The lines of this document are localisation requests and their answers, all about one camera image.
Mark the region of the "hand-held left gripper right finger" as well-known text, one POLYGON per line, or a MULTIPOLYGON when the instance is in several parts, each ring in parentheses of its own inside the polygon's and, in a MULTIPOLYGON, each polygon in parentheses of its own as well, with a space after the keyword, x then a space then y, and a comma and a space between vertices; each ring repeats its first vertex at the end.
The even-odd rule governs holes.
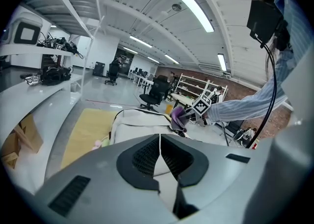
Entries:
POLYGON ((173 214, 183 219, 199 209, 185 200, 183 188, 197 185, 209 168, 208 158, 200 151, 175 139, 161 135, 161 156, 177 181, 173 214))

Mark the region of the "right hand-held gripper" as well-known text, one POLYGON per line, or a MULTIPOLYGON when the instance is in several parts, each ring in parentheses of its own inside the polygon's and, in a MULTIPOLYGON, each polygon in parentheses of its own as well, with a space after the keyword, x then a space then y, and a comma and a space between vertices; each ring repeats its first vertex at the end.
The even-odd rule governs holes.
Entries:
POLYGON ((193 121, 201 126, 207 126, 208 121, 206 118, 206 112, 211 107, 211 99, 202 93, 196 101, 192 104, 191 108, 183 110, 180 115, 180 121, 193 121))

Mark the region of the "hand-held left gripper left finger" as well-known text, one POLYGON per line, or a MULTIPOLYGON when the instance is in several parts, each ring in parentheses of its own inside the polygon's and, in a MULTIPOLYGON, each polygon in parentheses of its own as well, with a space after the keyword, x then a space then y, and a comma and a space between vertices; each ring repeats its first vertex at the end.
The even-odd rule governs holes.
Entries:
POLYGON ((134 188, 158 191, 159 183, 154 180, 154 172, 159 155, 159 135, 144 137, 142 142, 118 156, 117 171, 134 188))

